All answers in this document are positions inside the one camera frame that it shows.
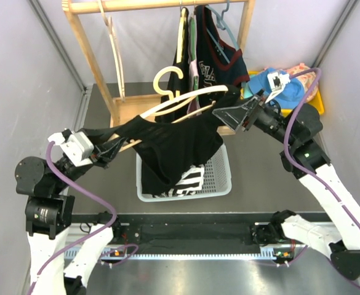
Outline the yellow metal-hook hanger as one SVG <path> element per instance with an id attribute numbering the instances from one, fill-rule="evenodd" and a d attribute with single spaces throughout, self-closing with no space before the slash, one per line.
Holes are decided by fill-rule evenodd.
<path id="1" fill-rule="evenodd" d="M 187 22 L 188 22 L 188 9 L 186 7 L 181 7 L 180 21 L 178 24 L 177 50 L 176 50 L 176 59 L 175 59 L 176 63 L 180 63 L 182 61 Z"/>

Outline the small black tank top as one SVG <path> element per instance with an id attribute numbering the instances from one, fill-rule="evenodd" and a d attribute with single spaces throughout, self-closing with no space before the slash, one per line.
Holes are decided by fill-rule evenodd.
<path id="1" fill-rule="evenodd" d="M 177 123 L 157 123 L 139 115 L 118 126 L 116 134 L 141 140 L 134 146 L 142 160 L 142 193 L 159 195 L 179 182 L 191 166 L 205 165 L 220 149 L 223 139 L 217 129 L 223 123 L 212 111 L 230 107 L 239 100 L 240 90 L 212 94 L 214 105 L 202 114 Z"/>

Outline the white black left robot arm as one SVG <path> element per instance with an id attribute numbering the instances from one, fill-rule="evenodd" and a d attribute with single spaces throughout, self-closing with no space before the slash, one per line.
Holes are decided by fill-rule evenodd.
<path id="1" fill-rule="evenodd" d="M 92 167 L 106 168 L 126 142 L 117 128 L 66 129 L 48 138 L 45 158 L 30 156 L 15 167 L 16 192 L 28 197 L 25 227 L 30 246 L 28 294 L 86 294 L 95 266 L 105 264 L 110 244 L 125 253 L 124 226 L 114 206 L 76 183 Z M 82 218 L 73 214 L 75 197 L 67 187 L 107 211 Z"/>

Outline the beige wooden hanger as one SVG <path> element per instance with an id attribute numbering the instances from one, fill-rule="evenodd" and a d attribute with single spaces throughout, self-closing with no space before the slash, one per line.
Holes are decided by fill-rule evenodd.
<path id="1" fill-rule="evenodd" d="M 115 28 L 114 28 L 113 19 L 111 18 L 111 16 L 108 16 L 108 17 L 106 16 L 105 8 L 103 6 L 103 1 L 98 0 L 98 6 L 100 9 L 100 13 L 102 15 L 102 19 L 108 30 L 108 35 L 109 35 L 111 48 L 112 48 L 112 52 L 113 52 L 113 57 L 114 57 L 116 76 L 118 79 L 119 97 L 120 97 L 121 101 L 124 102 L 126 100 L 126 90 L 125 90 L 125 84 L 124 84 L 124 70 L 123 70 L 122 58 L 121 58 L 121 53 L 119 50 L 119 44 L 118 44 L 118 39 L 117 39 Z"/>

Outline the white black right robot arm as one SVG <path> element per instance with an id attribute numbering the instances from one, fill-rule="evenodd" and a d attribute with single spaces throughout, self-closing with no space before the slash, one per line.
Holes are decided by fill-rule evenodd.
<path id="1" fill-rule="evenodd" d="M 281 162 L 313 197 L 334 225 L 317 226 L 290 210 L 273 214 L 268 225 L 254 229 L 257 243 L 295 240 L 325 256 L 348 280 L 360 277 L 360 206 L 338 177 L 327 154 L 314 140 L 322 130 L 318 110 L 301 103 L 287 116 L 265 103 L 261 93 L 213 115 L 233 131 L 255 126 L 284 145 Z"/>

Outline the black white striped tank top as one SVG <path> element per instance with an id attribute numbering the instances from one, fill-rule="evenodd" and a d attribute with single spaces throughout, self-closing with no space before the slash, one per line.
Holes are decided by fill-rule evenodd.
<path id="1" fill-rule="evenodd" d="M 168 191 L 159 195 L 152 195 L 152 198 L 171 198 L 184 197 L 187 195 L 195 195 L 202 189 L 204 184 L 205 166 L 191 166 L 190 169 L 184 172 L 181 179 Z"/>

